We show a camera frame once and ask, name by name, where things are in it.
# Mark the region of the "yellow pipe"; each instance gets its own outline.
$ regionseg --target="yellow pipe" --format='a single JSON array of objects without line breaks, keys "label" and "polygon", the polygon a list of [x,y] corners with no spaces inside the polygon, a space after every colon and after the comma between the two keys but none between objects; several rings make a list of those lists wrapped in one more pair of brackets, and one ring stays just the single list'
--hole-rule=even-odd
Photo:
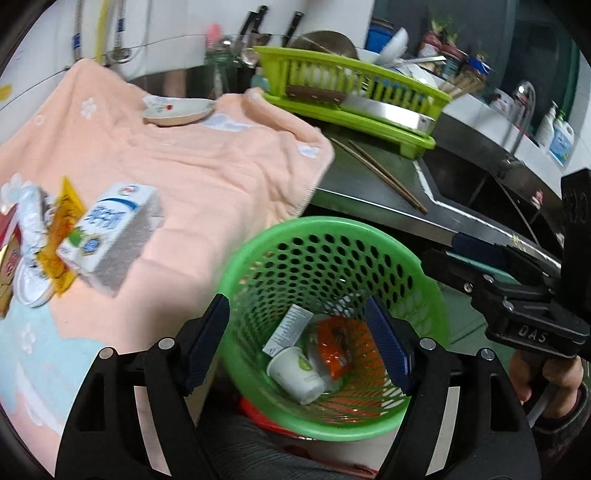
[{"label": "yellow pipe", "polygon": [[100,8],[99,23],[96,28],[97,34],[95,60],[101,64],[103,63],[103,55],[106,51],[106,30],[110,7],[111,0],[103,0],[103,5]]}]

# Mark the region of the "dish soap bottle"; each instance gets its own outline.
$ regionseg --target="dish soap bottle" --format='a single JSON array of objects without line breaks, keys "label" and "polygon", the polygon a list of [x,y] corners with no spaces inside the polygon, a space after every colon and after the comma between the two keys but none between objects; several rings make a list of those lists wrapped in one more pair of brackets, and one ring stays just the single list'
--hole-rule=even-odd
[{"label": "dish soap bottle", "polygon": [[550,152],[562,165],[569,159],[574,145],[574,131],[563,119],[564,112],[560,112],[554,122],[554,139],[550,144]]},{"label": "dish soap bottle", "polygon": [[542,119],[540,127],[535,134],[535,141],[538,142],[540,149],[544,152],[550,149],[552,140],[554,139],[554,121],[556,120],[556,109],[558,105],[552,102],[550,112]]}]

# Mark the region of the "milk carton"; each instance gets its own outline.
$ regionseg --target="milk carton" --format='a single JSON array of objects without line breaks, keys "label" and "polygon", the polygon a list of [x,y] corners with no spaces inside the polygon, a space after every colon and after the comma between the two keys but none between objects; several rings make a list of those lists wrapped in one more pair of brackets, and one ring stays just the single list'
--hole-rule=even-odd
[{"label": "milk carton", "polygon": [[92,287],[115,296],[131,263],[163,221],[156,189],[114,183],[57,249]]}]

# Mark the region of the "dish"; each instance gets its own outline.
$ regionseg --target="dish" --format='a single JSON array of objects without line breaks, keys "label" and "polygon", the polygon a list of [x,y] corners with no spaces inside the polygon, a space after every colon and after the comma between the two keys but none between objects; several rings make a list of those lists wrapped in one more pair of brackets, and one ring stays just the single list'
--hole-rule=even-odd
[{"label": "dish", "polygon": [[207,117],[216,107],[216,102],[206,98],[167,98],[166,103],[157,103],[146,109],[144,121],[159,127],[187,125]]},{"label": "dish", "polygon": [[404,28],[401,28],[380,52],[379,57],[375,60],[375,64],[386,65],[399,59],[406,52],[407,46],[408,33]]},{"label": "dish", "polygon": [[426,72],[420,66],[414,63],[400,65],[400,67],[396,67],[394,70],[398,73],[402,73],[407,77],[418,80],[419,82],[424,83],[425,85],[437,88],[437,83],[433,79],[433,76],[429,72]]}]

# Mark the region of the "faucet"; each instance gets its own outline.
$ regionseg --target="faucet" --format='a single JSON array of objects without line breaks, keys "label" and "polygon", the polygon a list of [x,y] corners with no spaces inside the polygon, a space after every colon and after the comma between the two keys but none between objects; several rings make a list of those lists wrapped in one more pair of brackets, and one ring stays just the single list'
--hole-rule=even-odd
[{"label": "faucet", "polygon": [[519,102],[525,108],[525,112],[520,118],[517,118],[517,123],[515,123],[515,126],[519,128],[519,133],[515,139],[515,143],[513,144],[513,147],[511,148],[508,155],[501,161],[501,165],[499,165],[499,170],[496,176],[501,180],[505,178],[509,170],[524,166],[524,163],[521,160],[515,158],[515,153],[517,152],[519,145],[521,145],[521,140],[523,140],[523,136],[530,126],[531,118],[534,115],[534,86],[530,82],[521,82],[513,93],[513,100],[515,102]]}]

